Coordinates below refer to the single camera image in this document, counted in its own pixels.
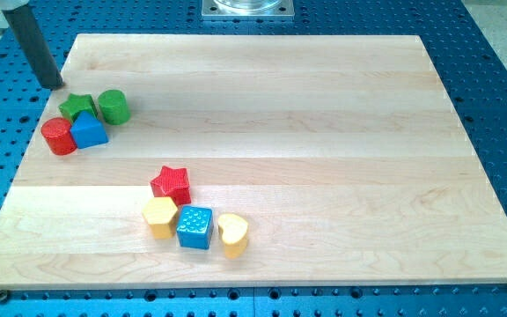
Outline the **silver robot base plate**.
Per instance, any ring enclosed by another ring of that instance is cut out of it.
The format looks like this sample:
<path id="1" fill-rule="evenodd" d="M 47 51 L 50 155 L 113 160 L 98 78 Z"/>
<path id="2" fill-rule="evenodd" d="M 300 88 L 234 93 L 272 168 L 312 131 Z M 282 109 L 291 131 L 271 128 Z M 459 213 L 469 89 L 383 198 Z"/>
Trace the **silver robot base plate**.
<path id="1" fill-rule="evenodd" d="M 293 18 L 293 0 L 202 0 L 201 14 L 206 19 Z"/>

